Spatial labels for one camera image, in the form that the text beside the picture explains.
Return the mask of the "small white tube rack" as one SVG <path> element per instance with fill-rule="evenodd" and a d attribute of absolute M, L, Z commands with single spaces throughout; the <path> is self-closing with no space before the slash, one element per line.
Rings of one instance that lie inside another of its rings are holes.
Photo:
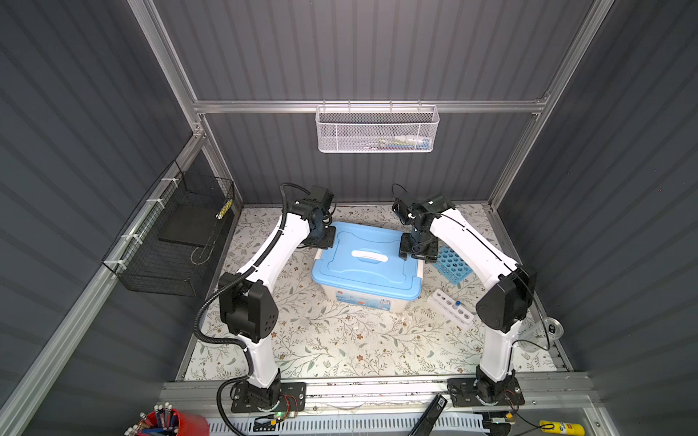
<path fill-rule="evenodd" d="M 456 307 L 456 300 L 441 289 L 436 289 L 427 298 L 427 303 L 445 318 L 464 331 L 474 326 L 474 316 L 465 307 Z"/>

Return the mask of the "blue test tube rack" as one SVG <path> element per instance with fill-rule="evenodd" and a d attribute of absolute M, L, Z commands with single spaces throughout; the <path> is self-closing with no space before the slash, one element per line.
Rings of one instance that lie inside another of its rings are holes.
<path fill-rule="evenodd" d="M 453 285 L 459 285 L 473 273 L 472 268 L 446 245 L 439 249 L 434 268 Z"/>

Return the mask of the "white plastic storage bin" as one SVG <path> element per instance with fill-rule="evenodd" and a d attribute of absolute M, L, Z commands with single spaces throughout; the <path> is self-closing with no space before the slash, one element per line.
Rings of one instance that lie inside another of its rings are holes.
<path fill-rule="evenodd" d="M 338 303 L 347 303 L 359 307 L 376 309 L 384 312 L 403 312 L 413 300 L 383 297 L 366 292 L 356 292 L 321 284 L 325 296 Z"/>

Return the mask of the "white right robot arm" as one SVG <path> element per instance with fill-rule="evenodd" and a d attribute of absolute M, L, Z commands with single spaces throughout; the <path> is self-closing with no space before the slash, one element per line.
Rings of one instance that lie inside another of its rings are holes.
<path fill-rule="evenodd" d="M 435 263 L 438 245 L 443 242 L 465 261 L 485 287 L 484 296 L 476 304 L 476 314 L 485 326 L 485 341 L 474 388 L 484 405 L 505 401 L 516 386 L 512 353 L 534 302 L 536 273 L 487 241 L 441 194 L 425 200 L 406 194 L 394 200 L 392 210 L 402 225 L 411 227 L 401 238 L 402 259 Z"/>

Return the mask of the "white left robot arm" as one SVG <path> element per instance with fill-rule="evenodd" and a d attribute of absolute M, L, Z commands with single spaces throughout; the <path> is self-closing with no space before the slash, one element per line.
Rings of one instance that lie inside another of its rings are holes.
<path fill-rule="evenodd" d="M 303 246 L 327 250 L 334 245 L 334 194 L 325 187 L 308 190 L 295 183 L 280 185 L 282 212 L 273 232 L 254 256 L 235 274 L 220 277 L 216 291 L 194 318 L 194 337 L 201 343 L 239 347 L 247 363 L 241 383 L 249 404 L 270 410 L 280 401 L 281 370 L 274 361 L 270 336 L 279 317 L 273 290 L 278 275 L 292 254 Z M 214 302 L 229 337 L 214 337 L 201 330 L 203 316 Z"/>

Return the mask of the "blue plastic box lid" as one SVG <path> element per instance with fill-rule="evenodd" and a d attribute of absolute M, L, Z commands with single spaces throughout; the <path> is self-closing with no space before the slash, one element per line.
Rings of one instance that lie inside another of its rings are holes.
<path fill-rule="evenodd" d="M 314 259 L 314 282 L 403 300 L 420 296 L 424 263 L 399 257 L 402 232 L 357 223 L 334 226 L 334 246 Z"/>

